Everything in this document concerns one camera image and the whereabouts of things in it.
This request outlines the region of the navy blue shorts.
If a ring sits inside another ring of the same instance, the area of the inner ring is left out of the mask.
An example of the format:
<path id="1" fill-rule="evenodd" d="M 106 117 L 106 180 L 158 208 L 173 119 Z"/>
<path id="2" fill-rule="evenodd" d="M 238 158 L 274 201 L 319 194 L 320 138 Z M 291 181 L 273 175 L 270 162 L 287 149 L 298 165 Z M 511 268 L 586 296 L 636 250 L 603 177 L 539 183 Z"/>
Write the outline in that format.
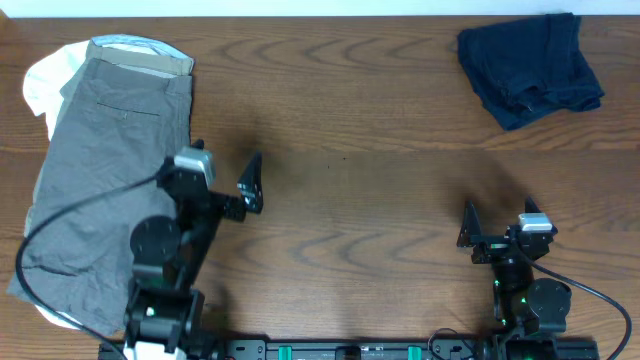
<path id="1" fill-rule="evenodd" d="M 458 61 L 503 130 L 601 106 L 604 91 L 580 50 L 581 22 L 572 13 L 547 14 L 458 34 Z"/>

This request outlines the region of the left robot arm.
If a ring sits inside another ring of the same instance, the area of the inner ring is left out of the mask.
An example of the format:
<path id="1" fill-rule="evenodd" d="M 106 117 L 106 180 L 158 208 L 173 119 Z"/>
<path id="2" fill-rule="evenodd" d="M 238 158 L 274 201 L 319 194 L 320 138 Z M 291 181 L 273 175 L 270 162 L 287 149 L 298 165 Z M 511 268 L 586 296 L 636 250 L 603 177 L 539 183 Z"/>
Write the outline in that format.
<path id="1" fill-rule="evenodd" d="M 175 202 L 173 216 L 142 220 L 130 236 L 132 293 L 125 310 L 123 354 L 129 360 L 223 359 L 218 335 L 201 327 L 205 297 L 194 283 L 222 220 L 261 213 L 262 155 L 237 181 L 238 195 L 212 190 L 213 155 L 203 141 L 164 160 L 154 177 Z"/>

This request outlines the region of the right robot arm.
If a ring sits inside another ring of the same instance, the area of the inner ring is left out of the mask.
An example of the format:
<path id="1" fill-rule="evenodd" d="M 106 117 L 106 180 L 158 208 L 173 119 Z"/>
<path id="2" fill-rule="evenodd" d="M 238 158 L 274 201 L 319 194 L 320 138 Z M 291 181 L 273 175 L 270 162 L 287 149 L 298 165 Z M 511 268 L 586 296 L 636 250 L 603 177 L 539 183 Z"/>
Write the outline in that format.
<path id="1" fill-rule="evenodd" d="M 465 202 L 456 246 L 470 248 L 474 264 L 494 274 L 494 317 L 500 329 L 479 341 L 479 359 L 557 359 L 555 336 L 566 331 L 572 292 L 551 278 L 535 278 L 535 261 L 549 252 L 557 228 L 528 198 L 518 222 L 502 235 L 483 232 L 471 201 Z"/>

